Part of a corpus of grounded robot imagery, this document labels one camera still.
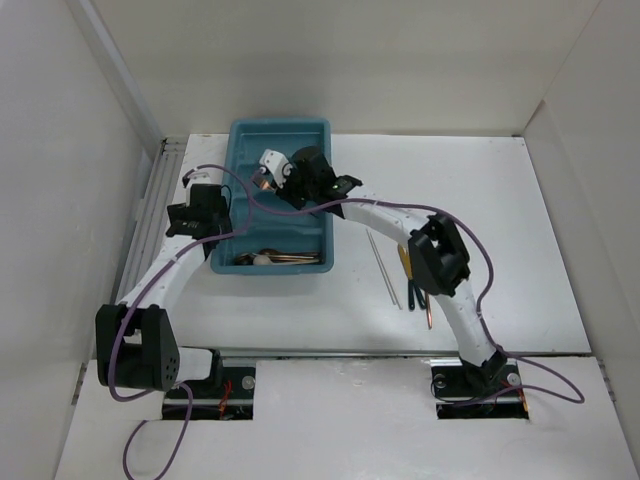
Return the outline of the dark wooden spoon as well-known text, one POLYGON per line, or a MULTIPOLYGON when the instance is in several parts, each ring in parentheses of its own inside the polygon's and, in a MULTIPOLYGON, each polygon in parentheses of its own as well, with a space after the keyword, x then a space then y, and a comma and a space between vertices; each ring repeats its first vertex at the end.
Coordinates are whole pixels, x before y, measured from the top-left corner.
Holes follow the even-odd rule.
POLYGON ((280 251, 276 249, 264 248, 259 251, 261 255, 275 256, 275 257, 319 257, 319 252, 288 252, 280 251))

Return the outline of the white plastic spoon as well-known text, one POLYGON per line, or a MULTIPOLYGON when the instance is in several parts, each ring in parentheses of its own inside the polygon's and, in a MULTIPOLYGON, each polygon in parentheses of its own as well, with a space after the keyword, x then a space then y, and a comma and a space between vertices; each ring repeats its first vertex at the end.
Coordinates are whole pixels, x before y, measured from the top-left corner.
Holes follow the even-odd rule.
POLYGON ((308 265, 308 264, 292 264, 292 263, 274 263, 269 259, 268 255, 254 255, 254 266, 271 266, 271 265, 308 265))

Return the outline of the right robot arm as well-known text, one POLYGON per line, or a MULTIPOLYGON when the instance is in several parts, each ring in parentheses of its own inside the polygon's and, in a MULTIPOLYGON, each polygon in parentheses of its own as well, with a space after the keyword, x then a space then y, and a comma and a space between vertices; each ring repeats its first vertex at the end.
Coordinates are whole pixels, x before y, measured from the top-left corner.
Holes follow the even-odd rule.
POLYGON ((456 339, 467 388, 461 395, 477 403, 494 394, 507 357, 481 319, 470 283, 469 252, 450 216, 427 216, 417 207, 381 199, 361 180, 336 175, 317 147, 304 147, 290 157, 267 150, 260 165, 273 177, 276 195, 295 209, 314 203, 405 248, 414 283, 436 300, 456 339))

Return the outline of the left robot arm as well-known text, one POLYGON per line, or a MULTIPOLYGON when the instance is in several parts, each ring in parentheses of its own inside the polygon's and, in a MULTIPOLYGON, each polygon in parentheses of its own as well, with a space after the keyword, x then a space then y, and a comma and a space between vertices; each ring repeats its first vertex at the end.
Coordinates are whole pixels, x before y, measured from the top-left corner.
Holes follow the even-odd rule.
POLYGON ((180 347, 170 313, 187 281, 231 232, 222 187, 195 184, 187 201, 167 207, 169 228, 138 284, 95 318, 98 378, 102 385, 167 392, 189 381, 201 396, 217 394, 224 373, 210 349, 180 347))

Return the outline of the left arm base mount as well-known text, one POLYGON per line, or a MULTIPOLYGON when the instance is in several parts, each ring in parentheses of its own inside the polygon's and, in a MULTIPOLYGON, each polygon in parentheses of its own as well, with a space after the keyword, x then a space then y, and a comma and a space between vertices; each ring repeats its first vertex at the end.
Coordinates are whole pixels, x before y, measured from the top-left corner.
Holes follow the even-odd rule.
POLYGON ((209 376, 187 380, 193 394, 192 421, 248 421, 253 419, 257 383, 256 362, 213 353, 209 376))

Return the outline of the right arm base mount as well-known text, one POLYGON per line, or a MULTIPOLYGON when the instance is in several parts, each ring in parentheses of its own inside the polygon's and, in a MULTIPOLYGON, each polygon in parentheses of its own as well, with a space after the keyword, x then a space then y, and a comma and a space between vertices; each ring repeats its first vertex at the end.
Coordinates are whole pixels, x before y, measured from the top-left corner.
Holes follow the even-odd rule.
POLYGON ((431 393, 438 420, 528 420, 528 405, 522 389, 500 394, 521 385, 518 366, 508 363, 487 386, 472 386, 460 364, 431 367, 431 393))

